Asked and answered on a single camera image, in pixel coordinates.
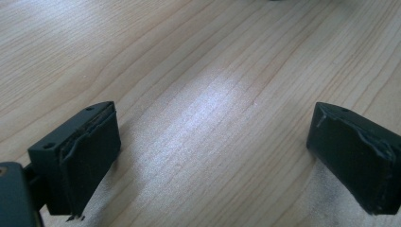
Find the black plastic part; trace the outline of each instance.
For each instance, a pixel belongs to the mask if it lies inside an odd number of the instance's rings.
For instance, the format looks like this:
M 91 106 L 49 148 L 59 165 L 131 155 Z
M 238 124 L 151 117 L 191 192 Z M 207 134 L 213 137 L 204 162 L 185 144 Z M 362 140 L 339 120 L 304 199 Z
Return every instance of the black plastic part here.
M 0 226 L 43 226 L 18 163 L 0 163 Z
M 357 113 L 318 102 L 306 146 L 367 213 L 397 213 L 401 203 L 399 135 Z
M 50 194 L 47 182 L 44 180 L 44 177 L 35 173 L 32 164 L 24 168 L 24 173 L 32 197 L 33 207 L 39 211 L 46 201 L 48 201 L 48 195 Z
M 51 215 L 80 217 L 121 147 L 113 102 L 90 106 L 28 149 Z

